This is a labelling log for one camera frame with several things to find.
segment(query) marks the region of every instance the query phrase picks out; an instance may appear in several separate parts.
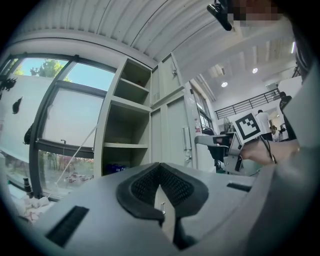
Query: white cabinet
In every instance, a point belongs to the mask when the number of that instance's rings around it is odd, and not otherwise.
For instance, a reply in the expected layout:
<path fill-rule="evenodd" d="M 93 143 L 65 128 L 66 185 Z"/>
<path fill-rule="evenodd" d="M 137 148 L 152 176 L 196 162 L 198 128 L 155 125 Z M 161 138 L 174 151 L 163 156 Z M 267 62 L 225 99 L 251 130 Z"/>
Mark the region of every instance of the white cabinet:
<path fill-rule="evenodd" d="M 94 140 L 94 175 L 169 162 L 195 168 L 197 112 L 174 55 L 153 70 L 124 57 L 103 101 Z"/>
<path fill-rule="evenodd" d="M 184 88 L 177 61 L 170 53 L 152 70 L 151 106 L 161 104 Z"/>
<path fill-rule="evenodd" d="M 153 162 L 196 167 L 194 138 L 195 118 L 198 112 L 190 89 L 189 83 L 183 84 L 172 53 L 153 69 L 150 88 L 153 95 L 151 100 Z"/>

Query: ceiling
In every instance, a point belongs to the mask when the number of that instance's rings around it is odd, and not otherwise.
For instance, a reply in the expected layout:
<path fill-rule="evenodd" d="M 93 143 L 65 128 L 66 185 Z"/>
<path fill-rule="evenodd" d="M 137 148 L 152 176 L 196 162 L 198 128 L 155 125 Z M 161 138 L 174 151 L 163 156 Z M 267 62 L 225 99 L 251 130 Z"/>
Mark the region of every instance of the ceiling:
<path fill-rule="evenodd" d="M 293 35 L 266 40 L 226 57 L 201 75 L 216 98 L 231 87 L 249 90 L 252 84 L 264 87 L 291 78 L 296 67 L 293 42 Z"/>
<path fill-rule="evenodd" d="M 81 33 L 135 49 L 154 66 L 173 52 L 185 82 L 206 72 L 208 78 L 219 81 L 208 70 L 216 64 L 225 67 L 226 76 L 235 78 L 251 69 L 254 61 L 263 65 L 286 58 L 286 47 L 292 42 L 287 21 L 261 28 L 235 24 L 232 31 L 225 31 L 206 10 L 212 2 L 44 0 L 16 30 L 14 38 L 40 32 L 46 32 L 46 37 Z"/>

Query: black sticker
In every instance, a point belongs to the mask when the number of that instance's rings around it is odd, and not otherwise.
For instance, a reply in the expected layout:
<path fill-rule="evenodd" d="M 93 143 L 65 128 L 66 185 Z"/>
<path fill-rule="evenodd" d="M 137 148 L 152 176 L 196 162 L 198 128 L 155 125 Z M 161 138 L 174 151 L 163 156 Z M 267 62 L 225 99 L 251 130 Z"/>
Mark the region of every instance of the black sticker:
<path fill-rule="evenodd" d="M 235 121 L 235 125 L 238 127 L 243 140 L 247 140 L 250 137 L 260 133 L 259 125 L 252 113 L 245 115 L 239 120 Z"/>

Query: black mesh pad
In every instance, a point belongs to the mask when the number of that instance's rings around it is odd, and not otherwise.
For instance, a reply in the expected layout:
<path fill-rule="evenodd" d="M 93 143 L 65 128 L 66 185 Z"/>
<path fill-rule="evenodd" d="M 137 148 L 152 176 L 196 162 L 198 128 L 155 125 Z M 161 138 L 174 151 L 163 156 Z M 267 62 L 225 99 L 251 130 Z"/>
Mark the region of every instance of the black mesh pad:
<path fill-rule="evenodd" d="M 165 163 L 155 163 L 119 184 L 116 197 L 121 206 L 136 218 L 165 220 L 154 208 L 159 185 L 175 209 L 177 219 L 197 214 L 206 202 L 206 185 Z"/>

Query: railing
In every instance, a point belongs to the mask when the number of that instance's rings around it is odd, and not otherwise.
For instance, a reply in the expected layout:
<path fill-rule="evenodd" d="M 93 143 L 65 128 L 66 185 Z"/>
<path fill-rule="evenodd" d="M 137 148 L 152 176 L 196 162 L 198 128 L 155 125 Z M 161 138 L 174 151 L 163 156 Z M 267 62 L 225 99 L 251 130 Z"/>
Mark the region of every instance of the railing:
<path fill-rule="evenodd" d="M 256 97 L 253 97 L 253 98 L 241 101 L 237 104 L 217 110 L 215 111 L 215 113 L 218 119 L 221 119 L 221 118 L 229 117 L 232 115 L 236 115 L 238 113 L 256 108 L 264 104 L 268 104 L 278 99 L 280 99 L 280 91 L 279 89 L 274 89 L 266 93 L 260 94 Z"/>
<path fill-rule="evenodd" d="M 301 76 L 301 74 L 300 74 L 300 67 L 299 67 L 299 66 L 296 66 L 296 67 L 294 68 L 294 72 L 293 72 L 292 78 L 299 77 L 299 76 Z"/>

